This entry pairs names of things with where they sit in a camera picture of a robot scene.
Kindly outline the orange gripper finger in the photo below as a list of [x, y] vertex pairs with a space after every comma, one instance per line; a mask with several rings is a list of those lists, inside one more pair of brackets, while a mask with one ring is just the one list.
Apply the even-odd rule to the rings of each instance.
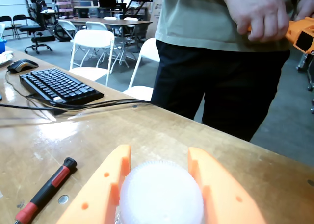
[[130, 170], [131, 146], [119, 145], [96, 169], [57, 223], [113, 224], [121, 187]]
[[259, 207], [242, 185], [209, 153], [188, 148], [188, 171], [204, 200], [207, 224], [265, 224]]

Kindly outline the person's right hand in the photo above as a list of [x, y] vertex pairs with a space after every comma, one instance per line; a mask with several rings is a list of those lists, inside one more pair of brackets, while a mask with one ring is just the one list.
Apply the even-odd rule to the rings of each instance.
[[250, 41], [275, 41], [284, 38], [289, 17], [282, 0], [223, 0], [237, 32]]

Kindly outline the person's left hand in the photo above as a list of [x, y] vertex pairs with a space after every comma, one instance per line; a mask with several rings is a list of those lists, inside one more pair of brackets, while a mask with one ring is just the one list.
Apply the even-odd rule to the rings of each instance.
[[297, 6], [295, 21], [314, 16], [314, 0], [300, 0]]

